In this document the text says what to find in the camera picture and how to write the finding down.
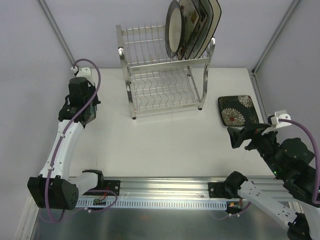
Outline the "dark floral square plate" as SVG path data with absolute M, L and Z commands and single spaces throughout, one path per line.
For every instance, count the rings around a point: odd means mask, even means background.
M 250 95 L 220 96 L 217 103 L 222 124 L 226 127 L 244 127 L 260 122 Z

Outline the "white square plate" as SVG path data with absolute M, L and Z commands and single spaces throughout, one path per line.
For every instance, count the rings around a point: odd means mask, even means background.
M 210 5 L 209 3 L 206 3 L 205 0 L 201 0 L 203 6 L 205 7 L 205 9 L 207 10 L 207 13 L 208 13 L 208 17 L 207 17 L 207 22 L 206 24 L 204 25 L 203 29 L 202 29 L 202 32 L 201 32 L 201 35 L 200 35 L 200 44 L 199 44 L 199 47 L 196 51 L 196 56 L 195 56 L 195 59 L 198 59 L 199 57 L 197 57 L 198 55 L 198 52 L 200 50 L 200 48 L 202 47 L 202 44 L 206 38 L 206 34 L 210 28 L 210 24 L 211 24 L 211 20 L 212 20 L 212 11 L 210 10 Z
M 201 55 L 205 52 L 207 46 L 211 42 L 211 39 L 214 37 L 222 15 L 222 9 L 218 0 L 205 0 L 204 2 L 209 3 L 209 9 L 212 11 L 212 20 L 210 23 L 210 28 L 206 33 L 205 40 L 197 54 L 198 58 L 200 58 Z

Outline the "round silver-rimmed plate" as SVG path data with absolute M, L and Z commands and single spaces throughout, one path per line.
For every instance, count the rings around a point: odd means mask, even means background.
M 167 55 L 173 59 L 184 42 L 185 18 L 181 6 L 177 0 L 172 0 L 169 4 L 166 18 L 164 41 Z

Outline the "colourful flower plate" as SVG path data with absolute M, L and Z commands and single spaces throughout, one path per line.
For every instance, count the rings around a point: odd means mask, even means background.
M 177 56 L 179 60 L 187 60 L 195 45 L 197 28 L 202 17 L 201 7 L 198 0 L 180 0 L 179 5 L 184 17 L 185 29 L 183 42 Z
M 186 60 L 196 58 L 197 50 L 200 46 L 201 33 L 204 25 L 208 20 L 208 11 L 204 7 L 202 1 L 193 0 L 192 3 L 198 12 L 199 18 L 187 44 L 187 48 L 184 55 Z

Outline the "black square plate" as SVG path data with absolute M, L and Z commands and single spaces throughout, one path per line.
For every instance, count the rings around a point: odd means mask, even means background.
M 96 105 L 89 105 L 84 110 L 84 117 L 83 117 L 83 125 L 87 125 L 88 123 L 92 122 L 97 116 L 97 106 Z

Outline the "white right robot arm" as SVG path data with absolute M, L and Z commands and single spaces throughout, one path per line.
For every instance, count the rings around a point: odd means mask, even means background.
M 278 132 L 269 131 L 268 124 L 253 123 L 242 129 L 228 127 L 232 148 L 244 141 L 247 151 L 256 150 L 276 180 L 299 202 L 303 212 L 290 213 L 284 206 L 268 196 L 258 193 L 254 184 L 238 171 L 232 172 L 223 182 L 226 198 L 239 196 L 256 205 L 277 220 L 291 240 L 318 240 L 320 238 L 320 170 L 310 166 L 311 160 L 320 159 L 319 151 L 312 151 L 299 137 L 277 140 Z

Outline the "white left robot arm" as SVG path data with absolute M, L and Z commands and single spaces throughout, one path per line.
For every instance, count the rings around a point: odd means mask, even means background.
M 58 129 L 49 157 L 37 177 L 30 177 L 27 188 L 39 208 L 72 210 L 79 196 L 105 190 L 103 173 L 87 169 L 70 180 L 73 154 L 86 125 L 97 116 L 100 104 L 96 87 L 87 78 L 74 77 L 68 84 L 69 94 L 58 114 Z

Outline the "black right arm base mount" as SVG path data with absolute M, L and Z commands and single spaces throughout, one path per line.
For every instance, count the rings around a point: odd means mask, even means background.
M 240 198 L 238 190 L 241 185 L 247 182 L 246 176 L 238 171 L 233 171 L 223 182 L 209 182 L 208 195 L 211 199 L 235 199 Z

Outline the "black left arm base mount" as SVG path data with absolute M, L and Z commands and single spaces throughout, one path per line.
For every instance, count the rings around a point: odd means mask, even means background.
M 120 194 L 121 181 L 105 179 L 102 184 L 103 190 L 108 190 L 114 192 L 117 196 Z

